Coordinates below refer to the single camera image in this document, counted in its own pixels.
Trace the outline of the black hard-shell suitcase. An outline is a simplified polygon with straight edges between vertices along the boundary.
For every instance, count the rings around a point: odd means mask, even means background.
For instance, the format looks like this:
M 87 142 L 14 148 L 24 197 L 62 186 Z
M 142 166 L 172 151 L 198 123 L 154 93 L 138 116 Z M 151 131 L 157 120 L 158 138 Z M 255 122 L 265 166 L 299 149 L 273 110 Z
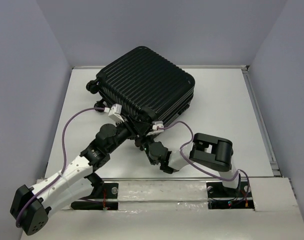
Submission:
M 87 83 L 107 105 L 120 104 L 125 116 L 152 116 L 165 126 L 189 108 L 195 79 L 146 46 L 138 46 L 102 68 Z

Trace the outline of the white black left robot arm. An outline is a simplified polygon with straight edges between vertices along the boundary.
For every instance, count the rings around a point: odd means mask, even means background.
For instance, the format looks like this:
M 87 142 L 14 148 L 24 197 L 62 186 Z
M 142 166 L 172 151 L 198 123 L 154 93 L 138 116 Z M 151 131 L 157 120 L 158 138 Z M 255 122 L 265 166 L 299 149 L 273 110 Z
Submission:
M 62 148 L 61 170 L 30 187 L 24 184 L 16 190 L 10 208 L 16 226 L 26 235 L 34 235 L 61 208 L 78 199 L 98 197 L 104 182 L 96 171 L 110 160 L 110 154 L 124 141 L 145 137 L 152 130 L 152 124 L 153 120 L 144 115 L 127 116 L 116 124 L 106 123 L 70 163 L 66 160 L 66 149 Z

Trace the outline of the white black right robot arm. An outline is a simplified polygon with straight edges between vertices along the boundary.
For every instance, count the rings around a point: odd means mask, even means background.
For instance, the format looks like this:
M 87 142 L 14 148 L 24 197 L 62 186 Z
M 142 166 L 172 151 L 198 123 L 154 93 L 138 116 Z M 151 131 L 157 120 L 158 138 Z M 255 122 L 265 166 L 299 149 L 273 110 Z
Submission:
M 192 141 L 178 151 L 170 151 L 153 137 L 137 139 L 135 146 L 145 152 L 150 164 L 159 165 L 167 174 L 199 164 L 219 173 L 222 190 L 227 196 L 240 191 L 240 175 L 232 163 L 233 143 L 228 139 L 196 133 Z

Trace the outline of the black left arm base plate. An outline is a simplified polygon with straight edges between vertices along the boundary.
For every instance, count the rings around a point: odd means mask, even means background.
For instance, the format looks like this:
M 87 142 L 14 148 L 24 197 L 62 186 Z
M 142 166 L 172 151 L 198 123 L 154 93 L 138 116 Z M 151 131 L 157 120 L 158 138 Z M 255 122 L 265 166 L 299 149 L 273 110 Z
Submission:
M 117 182 L 106 182 L 101 190 L 95 189 L 91 195 L 72 202 L 70 208 L 83 211 L 116 211 L 119 206 L 118 191 Z

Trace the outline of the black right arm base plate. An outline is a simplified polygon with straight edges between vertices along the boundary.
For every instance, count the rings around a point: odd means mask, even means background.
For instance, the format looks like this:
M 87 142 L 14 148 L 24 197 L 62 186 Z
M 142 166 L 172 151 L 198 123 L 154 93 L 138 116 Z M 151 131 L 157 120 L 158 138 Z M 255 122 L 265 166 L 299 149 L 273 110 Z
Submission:
M 207 182 L 206 187 L 209 210 L 255 209 L 251 190 L 245 181 L 237 189 L 226 188 L 219 181 Z

